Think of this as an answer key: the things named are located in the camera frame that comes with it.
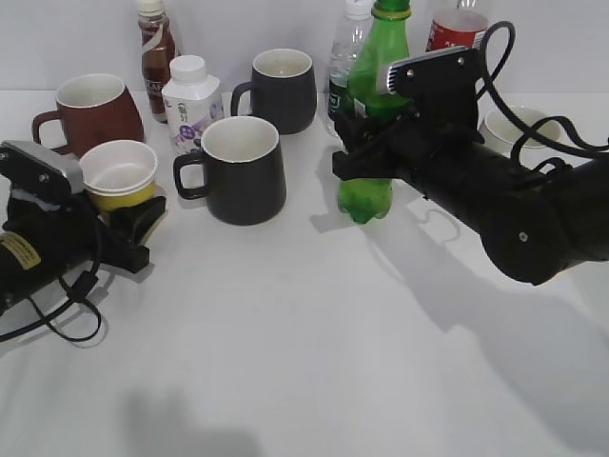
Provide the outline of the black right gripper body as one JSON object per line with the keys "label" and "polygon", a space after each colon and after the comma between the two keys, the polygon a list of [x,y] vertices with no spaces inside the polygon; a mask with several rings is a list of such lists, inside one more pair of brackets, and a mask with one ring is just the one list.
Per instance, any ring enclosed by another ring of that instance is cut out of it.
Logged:
{"label": "black right gripper body", "polygon": [[457,122],[403,116],[378,125],[339,122],[344,150],[332,154],[341,180],[396,179],[429,200],[482,200],[481,136]]}

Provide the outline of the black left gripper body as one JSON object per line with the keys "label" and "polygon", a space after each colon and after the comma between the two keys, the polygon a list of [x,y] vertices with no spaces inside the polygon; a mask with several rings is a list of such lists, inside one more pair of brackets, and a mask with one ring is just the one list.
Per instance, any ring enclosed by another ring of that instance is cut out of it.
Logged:
{"label": "black left gripper body", "polygon": [[91,260],[131,273],[149,265],[149,249],[106,226],[83,193],[54,205],[13,188],[7,215],[3,229],[24,237],[44,261],[76,266]]}

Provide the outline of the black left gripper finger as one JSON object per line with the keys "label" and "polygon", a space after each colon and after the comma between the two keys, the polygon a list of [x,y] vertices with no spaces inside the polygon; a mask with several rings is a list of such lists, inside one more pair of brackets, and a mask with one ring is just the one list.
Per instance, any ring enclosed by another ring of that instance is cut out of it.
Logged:
{"label": "black left gripper finger", "polygon": [[156,196],[133,207],[116,209],[109,214],[109,228],[124,241],[140,246],[162,219],[166,208],[167,198]]}

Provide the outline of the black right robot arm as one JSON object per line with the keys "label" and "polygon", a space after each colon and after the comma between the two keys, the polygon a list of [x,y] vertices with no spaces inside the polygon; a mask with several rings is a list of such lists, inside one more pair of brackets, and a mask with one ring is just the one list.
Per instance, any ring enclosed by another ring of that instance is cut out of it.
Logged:
{"label": "black right robot arm", "polygon": [[387,121],[340,114],[345,150],[332,156],[344,181],[404,181],[477,232],[506,276],[540,285],[584,262],[608,259],[608,163],[528,169],[456,120],[402,114]]}

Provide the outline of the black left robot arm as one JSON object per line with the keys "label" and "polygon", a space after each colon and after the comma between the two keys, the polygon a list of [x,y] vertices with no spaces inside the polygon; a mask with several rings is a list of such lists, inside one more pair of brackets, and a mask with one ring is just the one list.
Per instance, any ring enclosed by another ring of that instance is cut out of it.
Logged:
{"label": "black left robot arm", "polygon": [[153,197],[112,211],[105,223],[85,193],[48,205],[27,200],[23,191],[14,189],[1,233],[1,310],[86,261],[140,272],[149,264],[144,238],[166,206],[164,196]]}

